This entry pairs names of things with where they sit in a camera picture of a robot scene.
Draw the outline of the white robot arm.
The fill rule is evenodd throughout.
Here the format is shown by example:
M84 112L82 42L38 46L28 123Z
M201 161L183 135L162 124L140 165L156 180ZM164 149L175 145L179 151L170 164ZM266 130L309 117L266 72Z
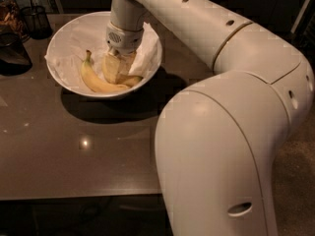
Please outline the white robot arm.
M307 59L267 29L209 0L112 0L132 48L150 12L213 71L159 115L157 173L173 236L278 236L272 168L308 114Z

